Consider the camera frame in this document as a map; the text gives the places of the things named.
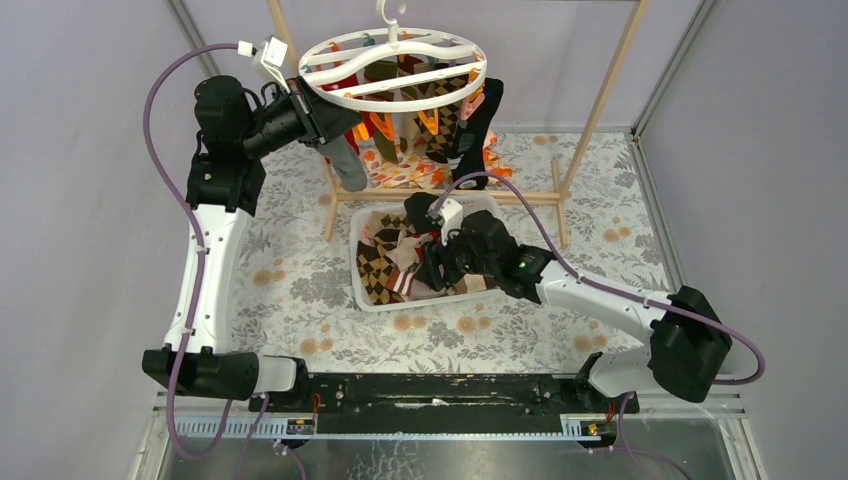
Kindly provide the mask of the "grey sock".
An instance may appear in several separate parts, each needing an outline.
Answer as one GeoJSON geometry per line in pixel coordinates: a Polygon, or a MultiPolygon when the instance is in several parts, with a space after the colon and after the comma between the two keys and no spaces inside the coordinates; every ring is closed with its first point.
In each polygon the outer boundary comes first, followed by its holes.
{"type": "Polygon", "coordinates": [[[359,154],[344,136],[319,145],[316,150],[330,161],[345,191],[360,192],[368,187],[368,175],[359,154]]]}

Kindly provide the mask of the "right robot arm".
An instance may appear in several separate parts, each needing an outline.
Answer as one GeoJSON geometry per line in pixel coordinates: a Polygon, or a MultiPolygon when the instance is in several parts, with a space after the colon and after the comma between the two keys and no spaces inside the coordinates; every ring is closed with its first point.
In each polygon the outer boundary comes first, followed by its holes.
{"type": "Polygon", "coordinates": [[[485,210],[446,219],[415,214],[412,222],[439,233],[423,248],[424,282],[447,288],[466,275],[481,275],[510,297],[573,310],[641,342],[637,349],[586,360],[573,386],[583,410],[597,412],[612,398],[652,388],[691,403],[706,399],[732,341],[691,319],[693,313],[715,317],[701,292],[682,287],[673,294],[645,293],[596,275],[571,273],[554,251],[518,244],[504,223],[485,210]]]}

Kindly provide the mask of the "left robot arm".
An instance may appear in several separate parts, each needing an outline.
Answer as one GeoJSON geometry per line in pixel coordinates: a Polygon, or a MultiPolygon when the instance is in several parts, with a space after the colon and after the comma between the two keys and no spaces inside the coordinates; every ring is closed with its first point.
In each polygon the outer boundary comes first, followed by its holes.
{"type": "Polygon", "coordinates": [[[288,411],[309,401],[302,359],[237,352],[230,345],[233,278],[265,180],[263,157],[291,143],[343,140],[360,113],[327,101],[296,77],[268,104],[234,77],[194,91],[199,125],[185,195],[189,248],[183,284],[162,347],[144,352],[143,372],[174,394],[247,400],[265,393],[288,411]]]}

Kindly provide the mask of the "white round clip hanger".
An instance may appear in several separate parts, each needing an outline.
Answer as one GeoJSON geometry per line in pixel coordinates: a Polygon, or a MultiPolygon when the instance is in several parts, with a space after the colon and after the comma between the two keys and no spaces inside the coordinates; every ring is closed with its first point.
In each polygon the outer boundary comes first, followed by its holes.
{"type": "Polygon", "coordinates": [[[378,1],[382,25],[325,40],[300,58],[299,78],[320,97],[373,113],[431,112],[482,92],[488,58],[473,41],[400,25],[406,3],[378,1]]]}

